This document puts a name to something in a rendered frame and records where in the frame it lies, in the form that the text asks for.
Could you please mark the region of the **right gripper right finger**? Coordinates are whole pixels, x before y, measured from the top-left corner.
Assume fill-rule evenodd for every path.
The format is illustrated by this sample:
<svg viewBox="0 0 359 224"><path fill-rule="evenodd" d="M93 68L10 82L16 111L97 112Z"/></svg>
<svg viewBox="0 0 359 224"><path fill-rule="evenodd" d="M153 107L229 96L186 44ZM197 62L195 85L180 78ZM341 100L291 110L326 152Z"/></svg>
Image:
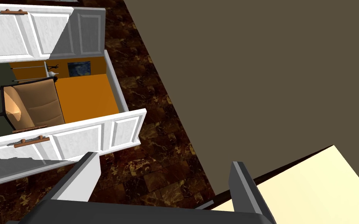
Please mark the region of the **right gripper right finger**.
<svg viewBox="0 0 359 224"><path fill-rule="evenodd" d="M271 214L243 162L232 162L229 174L229 189L234 211L262 215Z"/></svg>

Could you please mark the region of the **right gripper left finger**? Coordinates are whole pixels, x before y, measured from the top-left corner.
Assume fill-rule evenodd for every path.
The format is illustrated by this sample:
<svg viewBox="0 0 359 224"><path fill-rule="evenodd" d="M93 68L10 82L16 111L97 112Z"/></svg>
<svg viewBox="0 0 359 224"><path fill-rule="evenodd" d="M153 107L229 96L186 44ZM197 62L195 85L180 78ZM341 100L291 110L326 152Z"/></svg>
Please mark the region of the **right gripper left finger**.
<svg viewBox="0 0 359 224"><path fill-rule="evenodd" d="M88 152L50 190L50 199L87 202L100 175L99 153Z"/></svg>

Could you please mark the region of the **white panelled door leaf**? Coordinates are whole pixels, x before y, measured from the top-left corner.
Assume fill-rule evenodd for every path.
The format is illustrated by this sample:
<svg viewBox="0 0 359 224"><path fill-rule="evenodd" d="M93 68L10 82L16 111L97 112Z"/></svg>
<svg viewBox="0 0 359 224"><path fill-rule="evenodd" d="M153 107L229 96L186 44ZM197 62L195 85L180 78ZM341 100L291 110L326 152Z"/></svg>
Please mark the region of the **white panelled door leaf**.
<svg viewBox="0 0 359 224"><path fill-rule="evenodd" d="M0 184L140 144L146 109L97 117L0 137ZM14 148L9 143L44 135L50 141Z"/></svg>
<svg viewBox="0 0 359 224"><path fill-rule="evenodd" d="M0 63L104 55L104 8L0 4Z"/></svg>

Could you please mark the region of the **white shelf with ornaments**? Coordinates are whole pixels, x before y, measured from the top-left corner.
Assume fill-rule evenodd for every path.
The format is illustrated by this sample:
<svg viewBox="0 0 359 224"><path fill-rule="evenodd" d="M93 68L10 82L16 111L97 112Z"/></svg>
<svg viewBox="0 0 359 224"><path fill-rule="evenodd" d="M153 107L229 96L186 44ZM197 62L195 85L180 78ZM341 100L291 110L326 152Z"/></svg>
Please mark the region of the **white shelf with ornaments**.
<svg viewBox="0 0 359 224"><path fill-rule="evenodd" d="M45 72L46 72L46 77L54 77L56 75L58 75L58 73L54 73L53 71L51 71L51 69L53 68L58 68L58 64L55 66L48 66L47 63L44 61L43 62L44 65L43 66L25 66L25 67L17 67L17 68L13 68L11 67L11 70L15 70L15 69L24 69L24 68L45 68ZM25 81L33 81L33 80L38 80L38 79L42 79L42 78L30 78L30 79L16 79L16 80L12 80L12 82L25 82Z"/></svg>

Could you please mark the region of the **dark blue wall picture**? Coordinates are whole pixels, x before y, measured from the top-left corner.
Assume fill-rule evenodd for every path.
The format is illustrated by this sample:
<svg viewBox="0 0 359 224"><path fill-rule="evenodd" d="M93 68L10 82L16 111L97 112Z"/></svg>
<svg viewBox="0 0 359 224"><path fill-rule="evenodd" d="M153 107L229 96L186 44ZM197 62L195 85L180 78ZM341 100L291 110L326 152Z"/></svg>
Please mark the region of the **dark blue wall picture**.
<svg viewBox="0 0 359 224"><path fill-rule="evenodd" d="M68 66L69 77L91 75L91 62L90 61L67 63L67 66Z"/></svg>

